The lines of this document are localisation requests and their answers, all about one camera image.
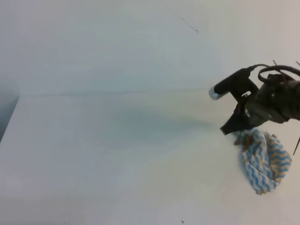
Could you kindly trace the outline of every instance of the white wall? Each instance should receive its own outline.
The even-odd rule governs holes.
[[[240,67],[300,60],[299,5],[2,0],[0,72],[23,95],[210,87]]]

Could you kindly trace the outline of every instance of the white table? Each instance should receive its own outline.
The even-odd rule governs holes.
[[[255,194],[219,130],[234,106],[206,90],[21,98],[0,144],[0,224],[298,224],[300,152]],[[265,128],[292,153],[297,126]]]

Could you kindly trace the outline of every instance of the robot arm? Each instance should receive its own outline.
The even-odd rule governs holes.
[[[265,67],[258,74],[259,80],[264,83],[260,89],[249,79],[250,73],[259,66]],[[225,135],[252,129],[268,120],[276,123],[300,120],[300,81],[282,70],[300,76],[300,70],[293,67],[258,64],[240,69],[210,90],[214,100],[230,92],[238,102],[230,119],[221,127]],[[267,78],[261,76],[268,71],[277,73],[269,74]]]

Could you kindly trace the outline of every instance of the blue and white towel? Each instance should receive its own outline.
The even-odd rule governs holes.
[[[288,172],[292,159],[275,135],[256,128],[237,132],[235,144],[243,145],[242,160],[257,194],[275,189]]]

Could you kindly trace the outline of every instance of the crumpled cloth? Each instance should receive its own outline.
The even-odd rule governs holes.
[[[242,144],[242,161],[257,194],[275,189],[288,172],[292,159],[275,135],[256,128],[236,132],[235,144]]]

